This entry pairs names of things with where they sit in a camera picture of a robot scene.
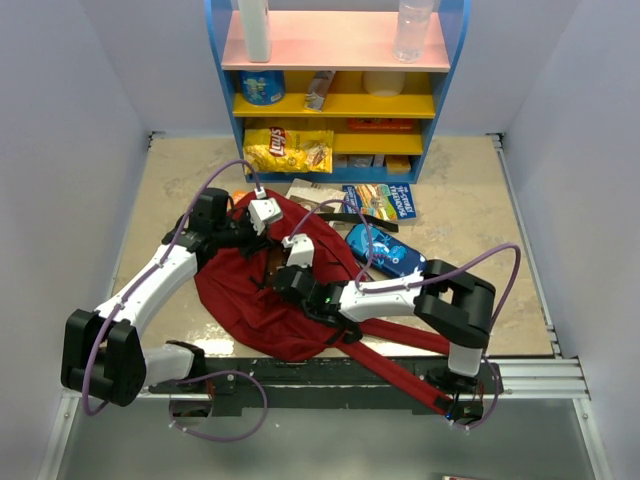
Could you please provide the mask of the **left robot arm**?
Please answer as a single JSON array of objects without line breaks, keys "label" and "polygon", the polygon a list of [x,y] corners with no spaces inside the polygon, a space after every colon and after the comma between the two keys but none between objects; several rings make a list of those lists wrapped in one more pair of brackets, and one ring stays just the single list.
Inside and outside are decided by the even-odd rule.
[{"label": "left robot arm", "polygon": [[206,188],[162,239],[149,263],[117,294],[67,319],[61,383],[84,396],[121,407],[150,386],[173,381],[185,392],[207,380],[204,351],[180,341],[145,350],[141,337],[158,311],[221,250],[250,250],[282,217],[264,188],[230,207],[227,191]]}]

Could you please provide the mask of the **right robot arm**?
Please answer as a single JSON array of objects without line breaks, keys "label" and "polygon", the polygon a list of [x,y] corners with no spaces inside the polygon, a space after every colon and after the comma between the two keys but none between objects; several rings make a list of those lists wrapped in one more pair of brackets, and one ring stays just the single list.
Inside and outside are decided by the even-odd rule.
[{"label": "right robot arm", "polygon": [[452,345],[445,379],[459,393],[481,380],[483,351],[492,330],[495,287],[442,260],[422,271],[391,280],[367,282],[317,280],[310,268],[285,266],[273,289],[304,315],[325,326],[356,333],[377,316],[410,314],[424,321]]}]

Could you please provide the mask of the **red backpack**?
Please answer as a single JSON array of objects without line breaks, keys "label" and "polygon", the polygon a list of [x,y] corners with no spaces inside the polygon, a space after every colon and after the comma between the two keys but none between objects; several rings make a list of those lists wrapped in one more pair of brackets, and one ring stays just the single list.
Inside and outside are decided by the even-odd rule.
[{"label": "red backpack", "polygon": [[[360,268],[336,230],[284,196],[268,194],[284,214],[270,227],[271,239],[280,242],[301,224],[314,244],[315,277],[322,283],[355,278]],[[260,286],[268,254],[262,250],[245,258],[236,248],[222,249],[195,276],[202,305],[236,341],[286,362],[309,360],[334,347],[436,413],[450,409],[453,401],[445,393],[362,342],[347,342],[345,334],[306,318],[271,288]]]}]

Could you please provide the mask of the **brown leather wallet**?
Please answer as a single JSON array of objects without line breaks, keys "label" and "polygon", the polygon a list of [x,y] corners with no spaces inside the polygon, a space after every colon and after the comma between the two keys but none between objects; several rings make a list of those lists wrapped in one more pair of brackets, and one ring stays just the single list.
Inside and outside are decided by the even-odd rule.
[{"label": "brown leather wallet", "polygon": [[272,247],[266,259],[266,278],[271,279],[287,262],[287,252],[282,246]]}]

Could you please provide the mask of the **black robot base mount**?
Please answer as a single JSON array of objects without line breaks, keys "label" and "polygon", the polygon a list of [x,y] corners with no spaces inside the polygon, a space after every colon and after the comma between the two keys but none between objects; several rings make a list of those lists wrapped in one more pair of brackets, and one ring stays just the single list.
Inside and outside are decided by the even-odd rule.
[{"label": "black robot base mount", "polygon": [[[432,373],[441,373],[447,361],[441,356],[400,356],[387,358],[397,366],[415,374],[425,383]],[[346,357],[314,358],[303,363],[285,363],[273,358],[213,358],[205,360],[206,373],[239,371],[257,380],[266,392],[271,409],[348,409],[404,410],[415,415],[435,415],[431,409],[391,386],[370,370]],[[489,401],[496,391],[504,392],[499,366],[482,365],[479,384],[483,399]],[[213,414],[239,416],[243,408],[262,408],[263,400],[257,387],[235,373],[210,380],[213,386]],[[184,400],[206,400],[204,381],[177,385],[174,381],[149,387],[152,394],[168,394]]]}]

